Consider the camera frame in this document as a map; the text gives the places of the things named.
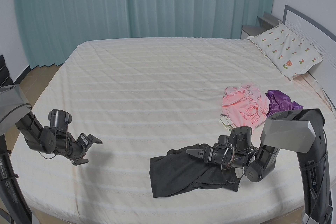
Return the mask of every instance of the nightstand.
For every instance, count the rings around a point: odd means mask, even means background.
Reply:
[[[264,12],[262,17],[258,17],[258,21],[260,26],[243,25],[240,39],[246,39],[250,36],[255,37],[279,24],[278,18],[267,12]]]

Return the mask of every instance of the crumpled pink cloth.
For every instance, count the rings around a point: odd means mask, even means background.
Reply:
[[[225,89],[222,111],[237,127],[250,126],[254,130],[266,120],[269,109],[265,93],[251,83]]]

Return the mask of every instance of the mattress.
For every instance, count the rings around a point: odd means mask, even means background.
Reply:
[[[303,206],[296,153],[281,150],[274,171],[259,183],[243,177],[238,192],[198,189],[162,198],[152,196],[149,159],[229,135],[219,124],[225,88],[253,82],[320,108],[335,163],[336,120],[307,76],[289,81],[248,40],[88,41],[57,71],[33,112],[49,125],[51,109],[68,111],[75,138],[93,134],[103,145],[74,167],[61,156],[45,160],[20,135],[12,165],[30,206],[73,223],[261,223]],[[255,146],[262,128],[252,135]],[[331,185],[335,179],[330,166]]]

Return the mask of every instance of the floor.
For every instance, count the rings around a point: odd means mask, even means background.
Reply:
[[[22,80],[20,87],[23,93],[26,95],[28,101],[34,106],[37,99],[48,86],[49,82],[57,72],[60,66],[52,65],[50,67],[35,67],[29,72],[29,74]],[[12,127],[6,134],[7,148],[13,150],[15,142],[18,138],[19,132],[15,127]],[[7,211],[3,202],[0,200],[0,208]],[[275,218],[262,224],[272,223],[272,224],[302,224],[301,222],[301,212],[303,208],[296,209],[289,214]],[[46,213],[38,210],[34,210],[37,218],[40,220],[41,224],[68,224],[68,222],[54,218]],[[0,216],[0,224],[8,224]]]

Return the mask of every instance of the floral pillow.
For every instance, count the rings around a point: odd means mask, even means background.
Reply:
[[[270,58],[280,72],[291,81],[322,61],[321,54],[311,42],[301,39],[281,22],[271,30],[247,39]]]

